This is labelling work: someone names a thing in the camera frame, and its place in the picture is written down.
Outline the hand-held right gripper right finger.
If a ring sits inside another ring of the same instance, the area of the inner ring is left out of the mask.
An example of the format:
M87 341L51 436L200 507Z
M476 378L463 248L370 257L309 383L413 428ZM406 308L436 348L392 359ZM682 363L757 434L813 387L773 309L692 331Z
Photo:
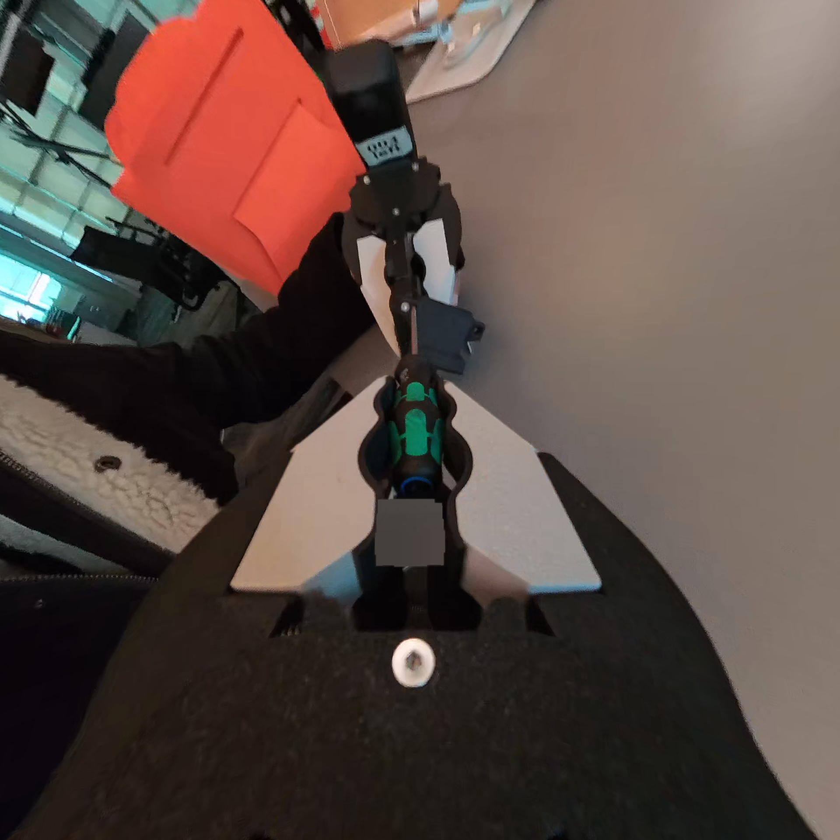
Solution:
M455 495L470 594L598 592L602 579L538 451L453 382L454 430L471 453Z

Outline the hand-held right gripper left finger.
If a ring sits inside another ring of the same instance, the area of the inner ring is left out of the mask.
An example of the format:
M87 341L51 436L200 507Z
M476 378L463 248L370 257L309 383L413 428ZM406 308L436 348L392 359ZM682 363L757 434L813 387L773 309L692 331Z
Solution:
M292 450L230 587L245 593L360 593L353 551L371 533L375 492L359 450L376 422L373 380Z

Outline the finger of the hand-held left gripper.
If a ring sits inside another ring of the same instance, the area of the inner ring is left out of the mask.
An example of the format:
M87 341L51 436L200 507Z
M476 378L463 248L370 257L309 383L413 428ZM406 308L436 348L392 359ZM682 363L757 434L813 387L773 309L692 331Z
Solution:
M356 247L362 295L394 355L402 356L390 306L391 289L385 278L385 241L375 236L365 236L357 239Z
M414 234L413 247L423 262L426 294L447 305L458 304L458 270L448 254L444 222L427 221Z

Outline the black plastic bracket part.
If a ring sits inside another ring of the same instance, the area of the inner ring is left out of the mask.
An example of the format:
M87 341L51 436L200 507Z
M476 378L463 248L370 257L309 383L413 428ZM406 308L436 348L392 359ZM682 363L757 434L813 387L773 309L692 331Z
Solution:
M462 375L470 346L482 340L485 324L471 311L429 297L419 262L407 240L386 242L384 278L398 355L418 356L436 371Z

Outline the green black handle screwdriver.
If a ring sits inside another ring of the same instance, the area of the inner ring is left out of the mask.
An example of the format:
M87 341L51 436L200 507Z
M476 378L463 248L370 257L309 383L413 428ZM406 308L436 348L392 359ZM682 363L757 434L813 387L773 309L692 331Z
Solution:
M444 484L446 411L440 403L437 369L420 353L417 305L409 315L409 350L397 365L386 414L391 484L395 498L435 500Z

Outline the person's left forearm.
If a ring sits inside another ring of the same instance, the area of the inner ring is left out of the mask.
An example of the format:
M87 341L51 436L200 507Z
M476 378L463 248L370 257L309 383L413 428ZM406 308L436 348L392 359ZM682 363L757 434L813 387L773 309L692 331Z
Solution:
M121 439L197 484L234 472L222 432L277 419L374 325L343 257L344 216L331 216L280 290L277 304L224 335L187 348L132 354L122 383Z

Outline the white jointed lamp arm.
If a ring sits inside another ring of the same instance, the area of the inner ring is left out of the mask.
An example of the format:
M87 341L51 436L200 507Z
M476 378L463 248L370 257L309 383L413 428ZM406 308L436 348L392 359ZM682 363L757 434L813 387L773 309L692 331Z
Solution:
M508 17L512 1L464 1L453 14L426 29L444 46L443 65L452 69L476 51L489 34Z

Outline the white desk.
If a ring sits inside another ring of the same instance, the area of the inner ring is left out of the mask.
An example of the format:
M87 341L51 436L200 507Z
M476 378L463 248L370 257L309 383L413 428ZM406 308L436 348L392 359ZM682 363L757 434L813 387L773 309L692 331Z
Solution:
M464 219L460 383L647 545L838 838L838 2L540 2L412 107Z

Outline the white round base plate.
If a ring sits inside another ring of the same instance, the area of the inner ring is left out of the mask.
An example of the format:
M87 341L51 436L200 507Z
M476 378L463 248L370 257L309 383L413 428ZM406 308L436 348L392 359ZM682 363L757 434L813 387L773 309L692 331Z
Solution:
M411 75L406 90L407 102L415 104L443 96L472 87L486 78L495 69L536 5L536 1L512 1L505 21L492 29L471 57L455 68L444 67L444 46L435 41L423 62Z

